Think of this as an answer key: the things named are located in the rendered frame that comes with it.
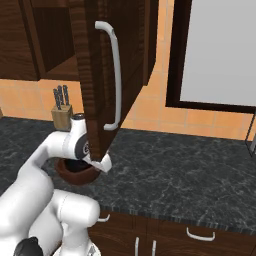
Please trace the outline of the brown bowl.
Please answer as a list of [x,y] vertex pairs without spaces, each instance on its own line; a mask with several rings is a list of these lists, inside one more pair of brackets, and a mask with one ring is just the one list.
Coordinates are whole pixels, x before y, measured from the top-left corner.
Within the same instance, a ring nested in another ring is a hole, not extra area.
[[55,160],[55,170],[69,184],[82,186],[92,183],[101,171],[83,160],[58,158]]

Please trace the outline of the dark wood drawer front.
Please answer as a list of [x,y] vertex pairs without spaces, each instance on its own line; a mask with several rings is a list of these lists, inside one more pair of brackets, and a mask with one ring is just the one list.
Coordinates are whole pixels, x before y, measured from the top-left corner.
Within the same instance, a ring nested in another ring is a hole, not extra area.
[[106,222],[97,222],[89,229],[89,233],[99,232],[110,233],[111,231],[120,231],[124,235],[138,237],[140,241],[146,241],[148,220],[144,216],[131,215],[127,213],[111,212],[102,210],[100,219],[106,219]]
[[[213,242],[191,239],[186,227],[192,234],[204,237],[211,237],[215,232],[216,238]],[[248,235],[170,221],[159,222],[158,236],[181,242],[187,256],[251,256],[256,247],[256,238]]]

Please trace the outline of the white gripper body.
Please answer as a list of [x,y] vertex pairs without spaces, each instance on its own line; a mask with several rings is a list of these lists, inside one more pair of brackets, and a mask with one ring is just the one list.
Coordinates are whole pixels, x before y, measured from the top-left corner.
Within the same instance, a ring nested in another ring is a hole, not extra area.
[[108,173],[112,168],[112,161],[108,153],[104,155],[101,161],[91,160],[90,155],[85,156],[83,160],[104,173]]

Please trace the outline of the dark-framed window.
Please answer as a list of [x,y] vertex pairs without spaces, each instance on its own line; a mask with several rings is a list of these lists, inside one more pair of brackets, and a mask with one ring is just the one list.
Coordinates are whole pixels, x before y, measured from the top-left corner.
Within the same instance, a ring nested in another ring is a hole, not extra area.
[[166,105],[256,111],[256,0],[174,0]]

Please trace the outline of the wooden knife block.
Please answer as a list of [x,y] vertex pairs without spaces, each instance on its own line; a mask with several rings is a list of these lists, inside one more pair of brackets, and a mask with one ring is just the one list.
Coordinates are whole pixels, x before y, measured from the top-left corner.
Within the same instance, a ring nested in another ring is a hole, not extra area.
[[71,105],[62,105],[61,109],[54,106],[51,110],[54,127],[59,131],[69,131],[71,129],[70,118],[73,115]]

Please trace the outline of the dark wood cabinet door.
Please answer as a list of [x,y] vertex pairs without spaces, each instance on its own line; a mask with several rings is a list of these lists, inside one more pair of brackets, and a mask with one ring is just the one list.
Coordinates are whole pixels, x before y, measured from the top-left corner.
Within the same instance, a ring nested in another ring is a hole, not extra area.
[[[141,88],[148,84],[156,62],[159,0],[69,0],[90,157],[101,160]],[[111,39],[95,27],[104,22],[118,40],[121,106],[116,86]]]

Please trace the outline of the dark wood cupboard door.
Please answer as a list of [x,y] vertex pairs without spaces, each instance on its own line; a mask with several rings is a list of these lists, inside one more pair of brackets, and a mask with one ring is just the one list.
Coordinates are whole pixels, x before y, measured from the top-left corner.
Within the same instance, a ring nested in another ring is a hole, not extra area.
[[156,240],[155,256],[187,256],[181,242],[161,236],[147,237],[147,256],[151,256],[153,240]]
[[[124,235],[120,231],[110,233],[89,233],[92,242],[99,248],[101,256],[134,256],[135,239],[132,235]],[[145,255],[146,241],[139,240],[138,256]]]

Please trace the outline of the dark wood wall cabinet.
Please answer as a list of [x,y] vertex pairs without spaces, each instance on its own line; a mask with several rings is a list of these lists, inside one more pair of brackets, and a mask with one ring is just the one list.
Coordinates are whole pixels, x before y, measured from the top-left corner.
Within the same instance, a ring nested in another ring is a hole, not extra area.
[[0,79],[79,79],[69,0],[0,0]]

